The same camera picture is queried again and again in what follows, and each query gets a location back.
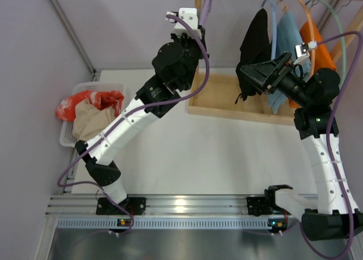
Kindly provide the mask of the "white plastic basket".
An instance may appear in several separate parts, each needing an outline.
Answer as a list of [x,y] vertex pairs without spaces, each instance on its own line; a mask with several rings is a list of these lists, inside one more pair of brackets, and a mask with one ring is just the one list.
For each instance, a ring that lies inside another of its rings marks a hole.
[[[130,95],[128,90],[124,87],[122,83],[115,82],[87,82],[77,84],[72,91],[72,95],[76,93],[80,93],[82,91],[111,91],[111,90],[119,90],[124,96],[124,102],[122,105],[122,109],[125,108],[125,103],[130,101]],[[73,148],[75,143],[77,142],[77,138],[73,136],[73,122],[64,121],[62,124],[59,142],[63,147],[71,147]]]

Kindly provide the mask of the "light blue trousers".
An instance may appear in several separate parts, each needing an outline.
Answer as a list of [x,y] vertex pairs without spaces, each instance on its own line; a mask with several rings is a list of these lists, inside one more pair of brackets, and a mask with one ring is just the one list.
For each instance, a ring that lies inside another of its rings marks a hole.
[[[299,32],[296,18],[292,12],[287,12],[277,25],[277,48],[276,56],[280,56],[285,52],[292,55],[292,60],[297,59],[295,46],[303,43]],[[287,97],[280,91],[275,91],[268,95],[268,105],[272,109],[273,114],[277,114],[279,107],[287,101]]]

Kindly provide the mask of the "green hanger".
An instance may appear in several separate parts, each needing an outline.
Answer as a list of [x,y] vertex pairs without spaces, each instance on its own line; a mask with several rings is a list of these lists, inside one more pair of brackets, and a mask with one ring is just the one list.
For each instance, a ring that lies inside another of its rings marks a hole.
[[[314,3],[312,3],[310,8],[312,8],[314,5],[316,5],[320,1],[321,0],[317,0]],[[330,13],[333,15],[339,33],[343,34],[343,28],[342,28],[341,21],[339,19],[338,13],[327,2],[323,1],[322,3],[326,5],[326,7],[330,11]],[[342,52],[343,60],[342,60],[342,67],[341,67],[342,77],[341,77],[341,82],[339,84],[339,88],[341,88],[343,86],[344,81],[346,79],[346,73],[347,73],[347,52],[346,52],[345,37],[343,37],[343,36],[340,38],[340,49],[341,49],[341,52]],[[311,54],[311,64],[312,64],[312,68],[314,69],[315,68],[315,62],[316,62],[316,53],[313,53],[313,51],[311,51],[311,52],[312,52],[312,54]]]

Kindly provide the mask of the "aluminium rail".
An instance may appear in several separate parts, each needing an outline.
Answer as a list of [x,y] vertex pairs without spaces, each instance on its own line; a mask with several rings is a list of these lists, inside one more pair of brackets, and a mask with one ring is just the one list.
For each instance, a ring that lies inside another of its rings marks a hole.
[[[144,216],[245,216],[248,195],[145,195]],[[92,216],[98,201],[91,194],[64,194],[50,198],[47,215]]]

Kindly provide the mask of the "wooden clothes rack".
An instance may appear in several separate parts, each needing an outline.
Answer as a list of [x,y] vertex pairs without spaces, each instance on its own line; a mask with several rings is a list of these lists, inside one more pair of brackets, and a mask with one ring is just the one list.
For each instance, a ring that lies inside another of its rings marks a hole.
[[274,115],[268,108],[266,97],[254,96],[242,104],[235,105],[234,98],[237,94],[236,75],[211,73],[205,88],[190,99],[188,113],[277,125],[293,125],[293,110],[288,105],[283,105],[282,112]]

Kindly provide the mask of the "orange trousers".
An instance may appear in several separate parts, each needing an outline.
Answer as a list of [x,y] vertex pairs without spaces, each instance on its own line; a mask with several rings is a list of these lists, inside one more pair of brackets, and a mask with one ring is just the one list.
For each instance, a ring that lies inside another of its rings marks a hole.
[[[288,37],[288,41],[290,42],[289,44],[289,49],[292,51],[292,59],[295,61],[296,60],[296,55],[295,55],[295,51],[294,51],[294,47],[297,44],[300,44],[304,41],[309,41],[311,40],[311,36],[310,36],[310,27],[309,27],[309,23],[306,22],[301,29],[298,29],[297,24],[294,20],[292,20],[292,22],[290,22],[288,24],[288,30],[287,30],[288,34],[290,34],[290,36]],[[315,62],[315,68],[313,69],[313,73],[317,72],[319,69],[321,68],[329,68],[332,69],[334,71],[336,71],[336,65],[334,64],[326,45],[320,45],[318,46],[314,52],[316,53],[316,62]],[[301,75],[303,75],[303,78],[305,81],[307,81],[311,75],[311,60],[307,60],[306,62],[304,62],[302,65],[302,71],[300,71],[299,69],[297,69],[296,71],[296,75],[298,77],[301,77]]]

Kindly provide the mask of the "red white cloth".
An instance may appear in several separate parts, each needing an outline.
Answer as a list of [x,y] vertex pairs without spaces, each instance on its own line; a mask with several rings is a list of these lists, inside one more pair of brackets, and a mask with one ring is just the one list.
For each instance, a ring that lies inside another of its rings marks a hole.
[[117,117],[121,113],[124,95],[119,90],[82,91],[63,99],[56,109],[56,117],[62,121],[73,122],[76,118],[75,107],[84,100],[98,110],[113,108],[114,116]]

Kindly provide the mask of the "black trousers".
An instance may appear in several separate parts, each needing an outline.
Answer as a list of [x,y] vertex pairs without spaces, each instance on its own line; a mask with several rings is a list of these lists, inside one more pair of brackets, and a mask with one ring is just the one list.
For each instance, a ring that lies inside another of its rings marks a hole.
[[238,103],[239,99],[246,101],[249,96],[262,94],[261,91],[247,81],[240,68],[271,59],[271,46],[268,37],[268,14],[264,8],[261,8],[253,18],[239,50],[240,61],[235,71],[241,93],[237,96],[235,104]]

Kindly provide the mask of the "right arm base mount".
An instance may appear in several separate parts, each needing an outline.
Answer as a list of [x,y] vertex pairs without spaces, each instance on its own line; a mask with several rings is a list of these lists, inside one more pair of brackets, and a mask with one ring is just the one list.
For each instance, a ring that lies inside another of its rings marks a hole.
[[266,197],[247,197],[248,214],[252,216],[273,214],[271,203]]

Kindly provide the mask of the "orange hanger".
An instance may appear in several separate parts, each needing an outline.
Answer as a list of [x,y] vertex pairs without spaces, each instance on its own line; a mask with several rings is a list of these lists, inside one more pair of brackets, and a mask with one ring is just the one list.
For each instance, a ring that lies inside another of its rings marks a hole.
[[[311,40],[309,40],[309,41],[316,41],[316,42],[318,42],[318,41],[321,41],[322,40],[322,37],[321,37],[321,35],[320,35],[320,33],[319,33],[319,31],[318,31],[318,29],[317,29],[317,27],[316,27],[316,24],[315,24],[315,22],[313,21],[313,19],[312,19],[312,17],[311,17],[311,14],[310,14],[310,11],[309,11],[309,9],[305,6],[305,4],[302,2],[302,0],[297,0],[299,3],[300,3],[300,5],[302,6],[302,8],[303,8],[303,10],[304,10],[304,12],[305,12],[305,15],[306,15],[306,19],[307,19],[307,21],[306,22],[308,22],[309,23],[309,27],[310,27],[310,36],[311,36]],[[287,13],[287,12],[289,12],[288,11],[288,9],[286,8],[286,7],[284,7],[283,9],[283,16]],[[312,75],[313,75],[313,68],[312,68],[312,64],[311,64],[311,73],[310,73],[310,75],[311,75],[311,77],[312,77]]]

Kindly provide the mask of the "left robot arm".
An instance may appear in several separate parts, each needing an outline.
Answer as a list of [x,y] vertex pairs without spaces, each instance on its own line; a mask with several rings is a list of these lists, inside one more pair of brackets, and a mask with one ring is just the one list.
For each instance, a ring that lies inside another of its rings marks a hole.
[[123,188],[121,171],[114,162],[120,150],[141,130],[161,119],[179,101],[180,93],[191,89],[205,46],[205,30],[198,27],[195,40],[188,32],[171,34],[152,60],[155,74],[136,92],[128,106],[103,131],[75,144],[86,169],[114,203],[123,203],[128,195]]

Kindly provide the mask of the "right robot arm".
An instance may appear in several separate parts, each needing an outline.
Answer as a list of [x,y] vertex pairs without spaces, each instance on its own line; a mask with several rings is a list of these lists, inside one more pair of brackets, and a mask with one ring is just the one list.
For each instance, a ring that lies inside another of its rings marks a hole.
[[339,154],[339,129],[331,104],[339,94],[340,77],[329,68],[319,69],[308,81],[298,77],[290,53],[276,59],[239,64],[238,79],[257,92],[282,92],[295,101],[294,125],[309,156],[318,200],[295,193],[289,185],[272,185],[265,198],[274,211],[295,216],[310,241],[348,238],[362,232],[362,212],[353,199]]

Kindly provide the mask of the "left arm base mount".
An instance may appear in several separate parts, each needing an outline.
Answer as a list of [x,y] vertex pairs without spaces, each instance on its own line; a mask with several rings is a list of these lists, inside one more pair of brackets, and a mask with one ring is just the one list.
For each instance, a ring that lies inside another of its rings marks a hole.
[[[146,198],[144,197],[128,197],[119,204],[131,215],[142,215],[146,209]],[[114,206],[106,197],[98,199],[96,207],[97,215],[125,215],[125,212]]]

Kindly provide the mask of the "beige trousers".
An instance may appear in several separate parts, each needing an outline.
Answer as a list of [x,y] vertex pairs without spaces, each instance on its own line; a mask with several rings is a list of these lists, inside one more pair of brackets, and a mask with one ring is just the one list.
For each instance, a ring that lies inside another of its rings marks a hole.
[[100,134],[116,118],[112,107],[99,110],[87,99],[76,105],[75,115],[73,136],[83,141]]

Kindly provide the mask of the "blue hanger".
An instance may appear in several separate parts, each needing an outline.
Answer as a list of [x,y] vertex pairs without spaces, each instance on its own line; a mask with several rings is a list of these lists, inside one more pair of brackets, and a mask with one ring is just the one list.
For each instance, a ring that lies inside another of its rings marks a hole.
[[277,3],[280,0],[278,0],[276,3],[274,3],[272,0],[263,0],[261,4],[261,8],[264,8],[265,4],[268,2],[271,9],[271,16],[272,16],[272,41],[271,41],[271,60],[276,58],[277,55],[277,11],[276,6]]

